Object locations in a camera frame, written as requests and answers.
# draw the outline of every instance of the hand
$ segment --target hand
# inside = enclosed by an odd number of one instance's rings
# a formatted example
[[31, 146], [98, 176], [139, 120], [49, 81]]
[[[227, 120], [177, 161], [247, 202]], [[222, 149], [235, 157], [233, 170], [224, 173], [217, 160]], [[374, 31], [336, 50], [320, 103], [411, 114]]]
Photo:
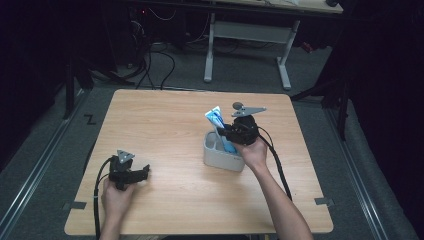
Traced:
[[108, 178], [103, 183], [102, 202], [106, 211], [106, 218], [121, 221], [128, 211], [132, 194], [137, 184], [128, 185], [125, 191], [118, 190], [114, 182]]
[[253, 144], [240, 145], [233, 143], [234, 147], [243, 157], [246, 165], [255, 171], [257, 169], [266, 168], [267, 145], [259, 137]]

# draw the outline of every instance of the desk leg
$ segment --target desk leg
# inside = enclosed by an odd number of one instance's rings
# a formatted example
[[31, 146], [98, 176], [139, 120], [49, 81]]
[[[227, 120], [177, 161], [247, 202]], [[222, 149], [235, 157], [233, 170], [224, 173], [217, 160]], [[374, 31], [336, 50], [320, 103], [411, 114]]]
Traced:
[[209, 47], [208, 54], [206, 55], [206, 66], [205, 66], [205, 82], [212, 81], [212, 70], [213, 70], [213, 38], [215, 33], [215, 13], [211, 13], [211, 24], [209, 27]]
[[286, 61], [290, 53], [290, 49], [293, 45], [294, 38], [296, 37], [297, 29], [299, 28], [300, 21], [294, 22], [293, 27], [290, 31], [289, 39], [286, 43], [283, 56], [277, 58], [278, 69], [280, 70], [281, 81], [283, 82], [284, 90], [290, 90], [291, 84], [289, 76], [287, 75]]

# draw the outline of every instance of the black cable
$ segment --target black cable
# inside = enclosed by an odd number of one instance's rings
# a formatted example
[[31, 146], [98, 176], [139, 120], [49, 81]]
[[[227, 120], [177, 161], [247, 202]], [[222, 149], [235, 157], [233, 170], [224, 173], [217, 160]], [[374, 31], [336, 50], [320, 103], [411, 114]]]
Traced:
[[271, 141], [271, 146], [274, 147], [274, 143], [272, 142], [271, 135], [269, 135], [269, 133], [265, 129], [263, 129], [259, 126], [258, 126], [258, 128], [261, 129], [262, 131], [264, 131], [266, 133], [266, 135], [268, 135], [269, 141]]
[[168, 77], [171, 75], [171, 73], [175, 69], [175, 60], [174, 60], [173, 57], [171, 57], [170, 55], [168, 55], [166, 53], [163, 53], [163, 52], [152, 52], [152, 53], [157, 53], [157, 54], [165, 55], [165, 56], [169, 57], [172, 60], [172, 69], [171, 69], [171, 71], [169, 71], [168, 75], [166, 75], [166, 77], [162, 80], [162, 83], [160, 84], [160, 90], [163, 90], [163, 85], [165, 84], [166, 79], [168, 79]]
[[111, 161], [111, 158], [109, 158], [108, 160], [106, 160], [103, 165], [100, 167], [99, 170], [99, 174], [97, 175], [96, 178], [96, 184], [94, 187], [94, 194], [93, 194], [93, 212], [94, 212], [94, 224], [96, 227], [96, 239], [100, 239], [100, 220], [99, 220], [99, 184], [101, 182], [100, 178], [102, 172], [103, 172], [103, 168], [106, 166], [106, 164], [108, 164]]
[[144, 73], [143, 77], [141, 77], [140, 81], [138, 81], [137, 86], [135, 87], [135, 89], [138, 89], [140, 87], [140, 84], [143, 82], [144, 78], [149, 74], [150, 71], [150, 66], [152, 65], [152, 54], [151, 54], [151, 48], [152, 46], [150, 45], [149, 49], [148, 49], [148, 53], [149, 53], [149, 66], [146, 69], [146, 73]]
[[287, 197], [293, 201], [291, 192], [289, 189], [289, 185], [287, 184], [286, 177], [284, 176], [283, 168], [281, 167], [281, 161], [277, 155], [277, 152], [275, 151], [274, 147], [271, 144], [269, 144], [269, 142], [262, 135], [259, 135], [259, 137], [266, 143], [266, 145], [268, 145], [269, 150], [274, 156], [275, 162], [277, 163], [278, 173], [280, 174], [280, 179], [281, 179], [281, 182], [283, 183], [284, 189], [286, 190]]

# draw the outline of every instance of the black backdrop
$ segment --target black backdrop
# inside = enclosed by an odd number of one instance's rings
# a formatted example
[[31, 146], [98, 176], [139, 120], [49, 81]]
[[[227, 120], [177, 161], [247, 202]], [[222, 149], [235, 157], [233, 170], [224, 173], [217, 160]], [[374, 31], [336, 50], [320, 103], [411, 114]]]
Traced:
[[424, 2], [358, 1], [353, 15], [375, 19], [343, 31], [317, 85], [353, 69], [345, 80], [361, 127], [405, 215], [424, 239]]

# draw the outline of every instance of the wooden table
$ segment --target wooden table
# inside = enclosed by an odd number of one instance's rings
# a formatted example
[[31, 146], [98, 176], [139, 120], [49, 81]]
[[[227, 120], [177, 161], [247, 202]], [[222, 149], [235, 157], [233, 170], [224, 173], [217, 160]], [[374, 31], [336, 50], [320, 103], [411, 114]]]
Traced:
[[[87, 205], [71, 210], [65, 232], [95, 234], [92, 196], [96, 176], [102, 163], [121, 149], [136, 155], [133, 170], [151, 166], [148, 180], [135, 191], [123, 234], [274, 233], [265, 198], [248, 167], [233, 172], [203, 163], [204, 137], [212, 130], [204, 114], [220, 106], [224, 121], [232, 123], [232, 104], [237, 101], [267, 107], [254, 117], [272, 137], [294, 203], [312, 232], [330, 232], [333, 224], [328, 209], [314, 200], [323, 194], [288, 96], [140, 90], [115, 92], [75, 197]], [[270, 153], [267, 162], [280, 183]], [[99, 208], [102, 222], [101, 201]]]

